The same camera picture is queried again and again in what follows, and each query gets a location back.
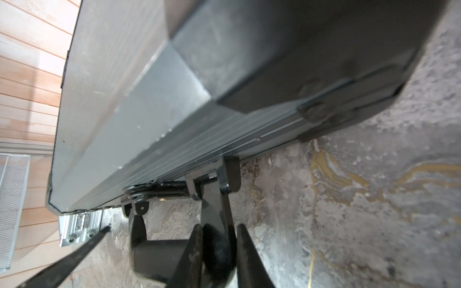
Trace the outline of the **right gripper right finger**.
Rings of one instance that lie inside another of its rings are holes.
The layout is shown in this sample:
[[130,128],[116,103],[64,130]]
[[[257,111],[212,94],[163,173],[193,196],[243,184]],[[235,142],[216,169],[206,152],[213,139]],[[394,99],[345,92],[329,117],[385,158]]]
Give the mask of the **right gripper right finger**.
[[239,288],[275,288],[244,224],[237,226]]

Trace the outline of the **black poker set case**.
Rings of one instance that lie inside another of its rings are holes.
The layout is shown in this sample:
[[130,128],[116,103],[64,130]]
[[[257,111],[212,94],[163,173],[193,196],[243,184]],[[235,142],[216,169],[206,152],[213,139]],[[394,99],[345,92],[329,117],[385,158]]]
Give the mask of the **black poker set case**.
[[82,1],[46,207],[122,207],[135,270],[168,282],[185,240],[148,241],[155,198],[204,209],[200,273],[235,271],[240,161],[361,122],[400,94],[446,1]]

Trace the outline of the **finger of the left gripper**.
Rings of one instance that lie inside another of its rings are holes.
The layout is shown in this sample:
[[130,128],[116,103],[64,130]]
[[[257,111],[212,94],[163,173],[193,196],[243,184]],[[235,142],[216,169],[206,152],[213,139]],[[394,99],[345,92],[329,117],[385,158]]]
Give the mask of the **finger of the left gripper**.
[[110,226],[104,227],[76,251],[21,283],[18,288],[58,288],[110,231]]

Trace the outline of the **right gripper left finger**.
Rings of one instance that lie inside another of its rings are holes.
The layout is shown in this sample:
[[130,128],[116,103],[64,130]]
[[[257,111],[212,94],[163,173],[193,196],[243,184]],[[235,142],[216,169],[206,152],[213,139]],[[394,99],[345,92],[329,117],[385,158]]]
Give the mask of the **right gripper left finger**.
[[166,288],[200,288],[203,258],[202,226],[194,226],[186,248]]

